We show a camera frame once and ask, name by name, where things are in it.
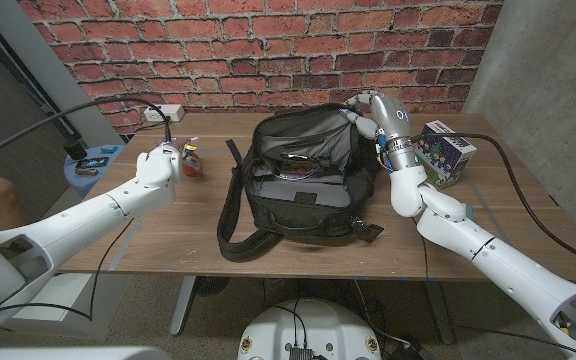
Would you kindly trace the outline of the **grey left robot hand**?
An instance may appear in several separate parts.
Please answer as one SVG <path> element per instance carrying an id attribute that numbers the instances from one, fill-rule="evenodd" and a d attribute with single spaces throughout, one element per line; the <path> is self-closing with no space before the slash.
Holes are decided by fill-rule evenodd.
<path id="1" fill-rule="evenodd" d="M 181 153 L 181 162 L 184 166 L 193 168 L 195 171 L 199 172 L 201 169 L 201 162 L 198 155 L 195 153 L 197 146 L 195 142 L 198 137 L 191 137 L 185 140 L 179 140 L 173 137 L 171 140 L 167 141 L 164 138 L 156 142 L 157 146 L 169 145 L 176 148 Z"/>

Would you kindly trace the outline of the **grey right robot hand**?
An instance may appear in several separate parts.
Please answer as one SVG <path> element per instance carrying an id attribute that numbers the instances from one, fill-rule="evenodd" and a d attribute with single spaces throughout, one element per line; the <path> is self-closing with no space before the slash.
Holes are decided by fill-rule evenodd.
<path id="1" fill-rule="evenodd" d="M 355 105 L 369 105 L 373 119 L 360 115 L 350 107 Z M 384 131 L 386 140 L 409 137 L 411 134 L 410 121 L 403 102 L 375 90 L 367 90 L 355 95 L 344 103 L 345 108 L 340 110 L 351 124 L 357 127 L 361 135 L 368 139 L 376 139 L 378 129 Z"/>

